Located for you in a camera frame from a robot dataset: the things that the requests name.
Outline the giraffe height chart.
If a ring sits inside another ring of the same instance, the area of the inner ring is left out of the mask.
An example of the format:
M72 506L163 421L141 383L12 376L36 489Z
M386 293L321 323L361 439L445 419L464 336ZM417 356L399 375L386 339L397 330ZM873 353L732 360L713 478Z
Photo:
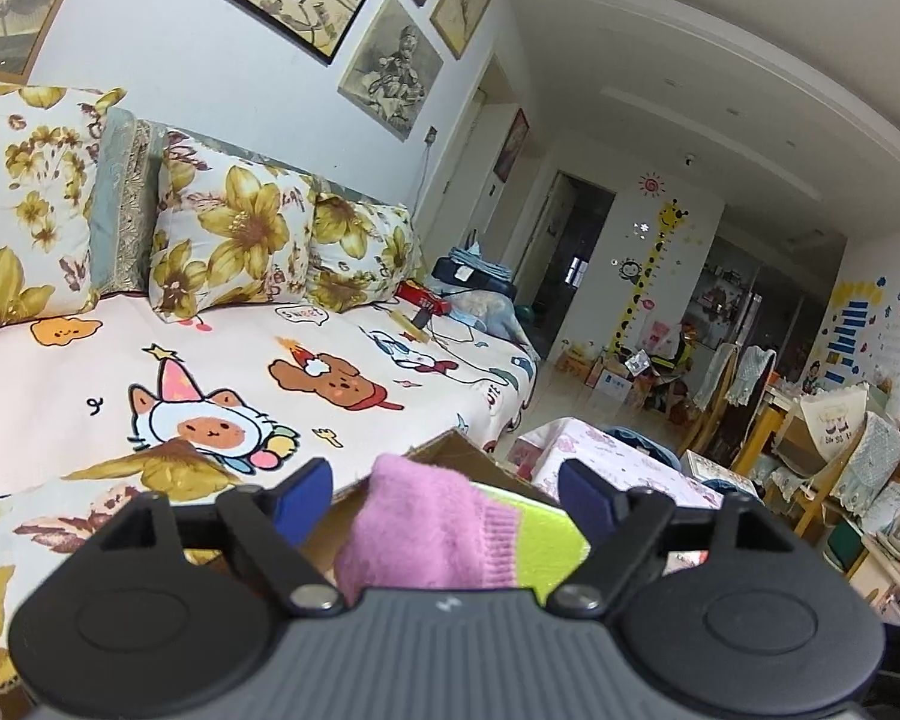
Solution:
M639 263L639 268L631 278L634 289L631 297L624 304L621 317L617 322L613 338L611 338L611 355L617 356L624 349L626 333L631 330L635 317L639 314L642 299L644 299L650 280L655 273L655 268L660 265L668 242L673 238L674 231L689 218L689 213L678 203L678 200L668 200L656 215L656 236L653 238L647 257Z

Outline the framed sketch portrait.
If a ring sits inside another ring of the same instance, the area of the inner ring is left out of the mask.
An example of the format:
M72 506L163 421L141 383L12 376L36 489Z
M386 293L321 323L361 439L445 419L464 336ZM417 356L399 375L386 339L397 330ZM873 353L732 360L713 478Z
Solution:
M338 93L406 142L443 59L400 0L383 0Z

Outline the green striped towel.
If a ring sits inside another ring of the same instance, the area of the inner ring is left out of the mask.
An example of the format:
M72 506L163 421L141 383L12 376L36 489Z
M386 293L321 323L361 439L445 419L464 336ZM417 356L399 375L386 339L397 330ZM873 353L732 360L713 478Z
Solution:
M487 484L478 484L478 489L517 512L512 548L514 585L532 590L544 605L549 593L589 555L589 543L557 507Z

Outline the pink knitted sock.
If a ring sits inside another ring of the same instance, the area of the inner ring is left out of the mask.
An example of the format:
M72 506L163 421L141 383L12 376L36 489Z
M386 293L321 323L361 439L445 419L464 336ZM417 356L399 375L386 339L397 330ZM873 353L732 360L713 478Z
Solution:
M518 530L520 511L461 473L382 455L334 580L351 603L367 589L513 589Z

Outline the cardboard box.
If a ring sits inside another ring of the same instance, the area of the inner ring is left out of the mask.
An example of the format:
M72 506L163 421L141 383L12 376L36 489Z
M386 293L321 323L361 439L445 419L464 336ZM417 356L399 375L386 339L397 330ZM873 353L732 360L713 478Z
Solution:
M528 479L522 478L513 463L498 461L457 429L408 450L406 456L422 465L441 466L461 473L473 483L504 489L515 496L534 500L536 504L549 505L555 509L559 507L559 500L535 488ZM362 478L351 486L336 491L329 511L305 540L301 553L322 574L329 575L333 572L334 556L349 535L352 519L361 510L367 489L368 479Z

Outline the floral sofa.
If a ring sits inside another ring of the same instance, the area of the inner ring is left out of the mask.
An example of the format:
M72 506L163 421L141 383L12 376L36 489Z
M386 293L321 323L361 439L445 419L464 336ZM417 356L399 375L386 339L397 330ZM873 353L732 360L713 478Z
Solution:
M0 85L0 692L20 603L133 497L205 502L314 455L349 486L447 433L489 449L538 363L510 323L404 330L402 206Z

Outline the wooden chair with covers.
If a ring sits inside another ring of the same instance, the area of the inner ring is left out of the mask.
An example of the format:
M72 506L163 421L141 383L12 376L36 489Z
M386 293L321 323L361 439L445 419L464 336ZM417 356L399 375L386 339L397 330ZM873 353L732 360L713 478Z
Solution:
M797 536L824 522L828 502L862 518L900 462L900 429L857 383L798 398L774 439L767 478Z

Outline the pink cartoon tablecloth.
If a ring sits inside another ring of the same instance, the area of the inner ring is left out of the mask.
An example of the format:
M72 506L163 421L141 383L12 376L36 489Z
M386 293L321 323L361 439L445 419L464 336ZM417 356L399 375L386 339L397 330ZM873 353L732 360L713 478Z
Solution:
M622 429L600 429L577 418L560 418L523 433L510 447L507 461L518 476L559 499L557 477L567 460L580 460L617 489L652 488L667 494L681 507L718 509L722 496L683 473L670 450Z

